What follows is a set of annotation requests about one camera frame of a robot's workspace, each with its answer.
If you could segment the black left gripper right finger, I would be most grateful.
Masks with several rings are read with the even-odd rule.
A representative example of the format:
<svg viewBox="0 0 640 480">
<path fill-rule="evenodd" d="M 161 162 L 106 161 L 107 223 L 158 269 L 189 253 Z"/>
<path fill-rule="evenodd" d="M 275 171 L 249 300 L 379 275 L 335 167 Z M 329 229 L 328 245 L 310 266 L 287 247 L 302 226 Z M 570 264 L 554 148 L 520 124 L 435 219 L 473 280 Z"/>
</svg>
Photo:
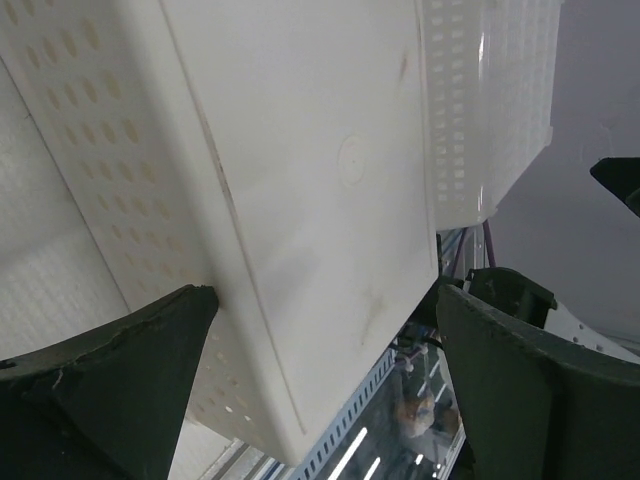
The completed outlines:
<svg viewBox="0 0 640 480">
<path fill-rule="evenodd" d="M 453 286 L 437 316 L 476 478 L 638 478 L 638 364 Z"/>
</svg>

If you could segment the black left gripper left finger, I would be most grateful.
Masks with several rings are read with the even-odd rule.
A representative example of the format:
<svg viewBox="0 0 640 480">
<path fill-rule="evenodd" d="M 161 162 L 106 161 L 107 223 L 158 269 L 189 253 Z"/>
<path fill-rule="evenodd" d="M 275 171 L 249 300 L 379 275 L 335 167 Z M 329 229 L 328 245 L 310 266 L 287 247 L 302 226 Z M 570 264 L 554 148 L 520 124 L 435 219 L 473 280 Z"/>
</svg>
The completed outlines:
<svg viewBox="0 0 640 480">
<path fill-rule="evenodd" d="M 186 285 L 1 362 L 4 479 L 165 479 L 219 308 Z"/>
</svg>

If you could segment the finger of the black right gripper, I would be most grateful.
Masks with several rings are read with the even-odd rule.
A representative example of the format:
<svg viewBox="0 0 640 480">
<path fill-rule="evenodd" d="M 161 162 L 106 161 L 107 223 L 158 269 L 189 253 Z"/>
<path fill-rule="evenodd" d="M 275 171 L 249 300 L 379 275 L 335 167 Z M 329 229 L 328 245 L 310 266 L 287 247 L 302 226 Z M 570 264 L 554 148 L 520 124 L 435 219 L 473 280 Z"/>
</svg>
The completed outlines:
<svg viewBox="0 0 640 480">
<path fill-rule="evenodd" d="M 607 157 L 590 168 L 590 175 L 639 216 L 640 158 Z"/>
</svg>

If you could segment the small white basket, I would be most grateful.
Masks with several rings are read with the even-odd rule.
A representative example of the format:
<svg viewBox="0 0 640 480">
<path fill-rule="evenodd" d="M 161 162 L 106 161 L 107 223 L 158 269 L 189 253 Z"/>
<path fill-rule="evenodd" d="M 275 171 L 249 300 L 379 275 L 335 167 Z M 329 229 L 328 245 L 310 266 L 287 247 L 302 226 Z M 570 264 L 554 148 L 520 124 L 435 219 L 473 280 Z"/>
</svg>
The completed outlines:
<svg viewBox="0 0 640 480">
<path fill-rule="evenodd" d="M 127 304 L 217 292 L 200 424 L 301 463 L 437 275 L 414 1 L 5 1 Z"/>
</svg>

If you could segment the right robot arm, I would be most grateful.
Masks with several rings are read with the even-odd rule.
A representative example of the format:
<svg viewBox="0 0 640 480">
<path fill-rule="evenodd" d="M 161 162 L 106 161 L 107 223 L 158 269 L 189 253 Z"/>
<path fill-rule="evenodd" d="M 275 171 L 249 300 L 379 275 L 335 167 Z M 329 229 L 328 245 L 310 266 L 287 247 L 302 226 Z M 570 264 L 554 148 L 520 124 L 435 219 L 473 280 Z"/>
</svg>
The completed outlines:
<svg viewBox="0 0 640 480">
<path fill-rule="evenodd" d="M 637 157 L 601 159 L 590 169 L 590 175 L 631 212 L 639 213 Z M 498 267 L 489 223 L 484 222 L 482 228 L 489 266 L 468 272 L 465 291 L 507 315 L 576 345 L 619 360 L 639 362 L 637 354 L 576 318 L 550 290 L 513 269 Z"/>
</svg>

